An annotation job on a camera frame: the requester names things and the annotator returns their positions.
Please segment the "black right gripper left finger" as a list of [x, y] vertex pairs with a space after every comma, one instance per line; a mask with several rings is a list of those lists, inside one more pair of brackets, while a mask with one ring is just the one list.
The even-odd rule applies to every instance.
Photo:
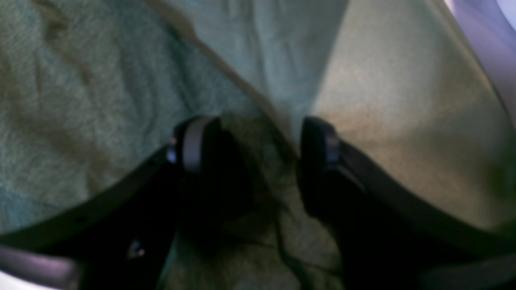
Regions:
[[2, 290], [153, 290], [199, 176], [224, 131], [218, 117], [175, 127], [170, 143], [104, 193], [1, 236]]

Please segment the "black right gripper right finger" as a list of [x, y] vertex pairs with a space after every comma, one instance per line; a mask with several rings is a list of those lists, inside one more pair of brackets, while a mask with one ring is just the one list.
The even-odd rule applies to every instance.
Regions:
[[337, 241], [348, 290], [514, 290], [515, 240], [418, 198], [321, 118], [300, 145], [304, 209]]

